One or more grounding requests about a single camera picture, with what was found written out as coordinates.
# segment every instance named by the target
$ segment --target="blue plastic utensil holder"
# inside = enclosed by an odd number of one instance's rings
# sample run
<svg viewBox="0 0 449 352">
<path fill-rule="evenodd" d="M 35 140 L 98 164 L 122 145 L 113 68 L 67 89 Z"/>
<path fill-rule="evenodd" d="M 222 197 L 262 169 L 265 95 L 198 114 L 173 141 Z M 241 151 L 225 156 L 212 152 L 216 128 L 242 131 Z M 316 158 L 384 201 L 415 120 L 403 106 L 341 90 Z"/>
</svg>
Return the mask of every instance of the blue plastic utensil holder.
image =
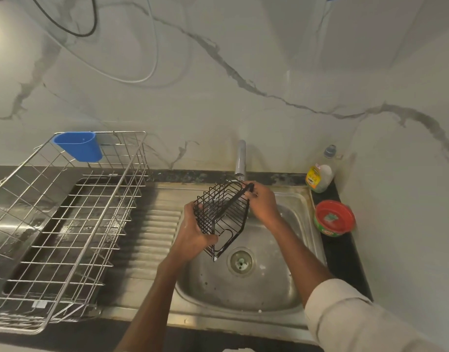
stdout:
<svg viewBox="0 0 449 352">
<path fill-rule="evenodd" d="M 103 157 L 94 132 L 60 133 L 55 136 L 53 143 L 79 162 L 98 162 Z"/>
</svg>

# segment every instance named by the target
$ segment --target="white tag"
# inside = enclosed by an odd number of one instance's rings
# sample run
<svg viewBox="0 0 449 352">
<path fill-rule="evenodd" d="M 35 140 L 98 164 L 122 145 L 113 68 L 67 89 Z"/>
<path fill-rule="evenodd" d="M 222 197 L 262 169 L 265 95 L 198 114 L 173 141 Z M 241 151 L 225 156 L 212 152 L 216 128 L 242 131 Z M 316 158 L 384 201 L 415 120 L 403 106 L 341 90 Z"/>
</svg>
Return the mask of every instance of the white tag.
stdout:
<svg viewBox="0 0 449 352">
<path fill-rule="evenodd" d="M 48 301 L 39 300 L 32 303 L 33 308 L 44 309 L 47 306 Z"/>
</svg>

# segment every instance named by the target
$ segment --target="red plastic container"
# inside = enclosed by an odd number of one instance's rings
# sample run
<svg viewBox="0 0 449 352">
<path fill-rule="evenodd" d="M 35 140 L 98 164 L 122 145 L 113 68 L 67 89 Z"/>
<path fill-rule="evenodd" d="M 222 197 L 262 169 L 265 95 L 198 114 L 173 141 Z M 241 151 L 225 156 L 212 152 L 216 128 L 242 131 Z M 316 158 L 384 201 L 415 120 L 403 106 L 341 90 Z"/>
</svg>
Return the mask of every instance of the red plastic container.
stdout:
<svg viewBox="0 0 449 352">
<path fill-rule="evenodd" d="M 338 237 L 353 229 L 355 215 L 347 205 L 324 200 L 315 207 L 314 224 L 325 235 Z"/>
</svg>

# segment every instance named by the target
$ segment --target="person's left arm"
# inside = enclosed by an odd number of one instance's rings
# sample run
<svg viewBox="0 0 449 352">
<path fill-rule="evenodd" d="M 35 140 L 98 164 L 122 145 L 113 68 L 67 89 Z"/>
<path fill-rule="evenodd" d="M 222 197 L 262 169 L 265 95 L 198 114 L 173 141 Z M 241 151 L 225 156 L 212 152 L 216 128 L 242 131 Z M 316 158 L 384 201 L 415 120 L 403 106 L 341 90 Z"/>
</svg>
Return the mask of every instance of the person's left arm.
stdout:
<svg viewBox="0 0 449 352">
<path fill-rule="evenodd" d="M 218 237 L 198 228 L 193 203 L 184 206 L 184 220 L 166 258 L 159 264 L 155 281 L 115 352 L 161 352 L 174 286 L 181 268 Z"/>
</svg>

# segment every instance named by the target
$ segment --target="faucet spout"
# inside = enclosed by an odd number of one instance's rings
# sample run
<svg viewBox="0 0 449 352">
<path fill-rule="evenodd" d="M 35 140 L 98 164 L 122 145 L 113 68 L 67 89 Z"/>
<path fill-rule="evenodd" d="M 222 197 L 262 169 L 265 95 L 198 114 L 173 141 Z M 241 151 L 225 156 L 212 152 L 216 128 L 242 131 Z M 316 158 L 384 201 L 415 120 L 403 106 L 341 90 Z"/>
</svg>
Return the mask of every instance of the faucet spout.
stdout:
<svg viewBox="0 0 449 352">
<path fill-rule="evenodd" d="M 234 175 L 241 181 L 246 180 L 246 142 L 243 139 L 238 142 L 238 159 Z"/>
</svg>

